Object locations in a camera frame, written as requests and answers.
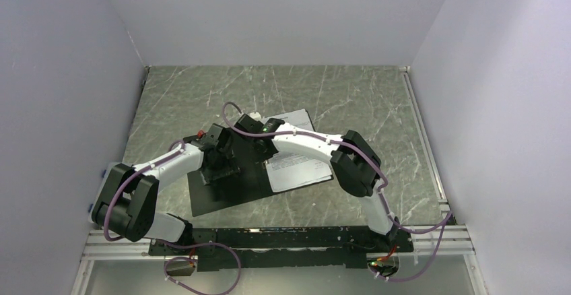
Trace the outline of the beige folder with black inside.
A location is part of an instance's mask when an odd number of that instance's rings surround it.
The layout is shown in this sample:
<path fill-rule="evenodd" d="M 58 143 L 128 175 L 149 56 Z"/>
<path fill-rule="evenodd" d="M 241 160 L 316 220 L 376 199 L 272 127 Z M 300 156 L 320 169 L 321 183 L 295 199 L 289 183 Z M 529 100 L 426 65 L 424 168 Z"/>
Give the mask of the beige folder with black inside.
<path fill-rule="evenodd" d="M 241 135 L 229 129 L 240 173 L 210 185 L 203 182 L 200 169 L 188 173 L 191 211 L 195 217 L 278 194 L 271 190 L 265 166 L 272 157 L 257 157 Z"/>

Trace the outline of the printed white paper sheet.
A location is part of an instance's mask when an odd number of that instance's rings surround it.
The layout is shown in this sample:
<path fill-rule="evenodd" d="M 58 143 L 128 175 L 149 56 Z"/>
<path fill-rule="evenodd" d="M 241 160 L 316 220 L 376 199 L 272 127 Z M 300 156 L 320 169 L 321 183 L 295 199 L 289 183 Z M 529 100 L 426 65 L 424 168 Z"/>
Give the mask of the printed white paper sheet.
<path fill-rule="evenodd" d="M 305 109 L 264 117 L 262 122 L 266 123 L 270 118 L 284 120 L 301 129 L 314 130 L 312 120 Z M 274 193 L 283 193 L 333 179 L 333 173 L 328 165 L 300 154 L 278 152 L 265 162 L 265 166 Z"/>

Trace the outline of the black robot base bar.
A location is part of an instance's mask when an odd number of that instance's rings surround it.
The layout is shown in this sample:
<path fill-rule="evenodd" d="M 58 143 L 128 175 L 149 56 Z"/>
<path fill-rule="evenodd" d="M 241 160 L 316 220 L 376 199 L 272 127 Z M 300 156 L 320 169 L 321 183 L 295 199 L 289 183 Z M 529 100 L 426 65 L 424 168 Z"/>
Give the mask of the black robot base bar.
<path fill-rule="evenodd" d="M 154 242 L 152 257 L 197 258 L 199 272 L 243 268 L 343 266 L 360 269 L 375 254 L 411 253 L 408 233 L 395 228 L 388 236 L 367 226 L 322 226 L 297 228 L 195 228 L 187 244 L 199 248 L 176 249 Z"/>

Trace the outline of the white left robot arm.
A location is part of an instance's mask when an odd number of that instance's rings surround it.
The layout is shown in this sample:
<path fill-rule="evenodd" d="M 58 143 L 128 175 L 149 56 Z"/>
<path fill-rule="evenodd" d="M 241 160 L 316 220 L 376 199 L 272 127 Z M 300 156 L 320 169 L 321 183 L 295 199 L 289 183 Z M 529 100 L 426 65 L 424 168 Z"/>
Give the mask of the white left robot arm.
<path fill-rule="evenodd" d="M 157 211 L 160 189 L 191 175 L 189 183 L 207 186 L 240 172 L 232 151 L 232 132 L 213 124 L 205 133 L 176 141 L 170 150 L 142 164 L 112 163 L 90 211 L 90 221 L 109 241 L 162 239 L 178 255 L 192 249 L 190 222 Z"/>

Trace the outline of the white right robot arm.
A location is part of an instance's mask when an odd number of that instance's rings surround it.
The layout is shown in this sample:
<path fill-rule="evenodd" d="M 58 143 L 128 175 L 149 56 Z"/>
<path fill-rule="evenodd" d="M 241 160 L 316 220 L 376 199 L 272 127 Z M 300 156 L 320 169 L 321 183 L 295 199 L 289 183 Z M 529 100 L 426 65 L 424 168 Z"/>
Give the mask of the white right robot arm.
<path fill-rule="evenodd" d="M 225 119 L 237 134 L 249 138 L 264 152 L 300 154 L 327 164 L 339 186 L 357 198 L 366 214 L 371 242 L 379 251 L 387 251 L 397 242 L 397 223 L 380 192 L 388 185 L 380 169 L 381 161 L 356 131 L 344 135 L 317 133 L 301 129 L 281 119 L 266 123 L 242 114 L 235 124 Z"/>

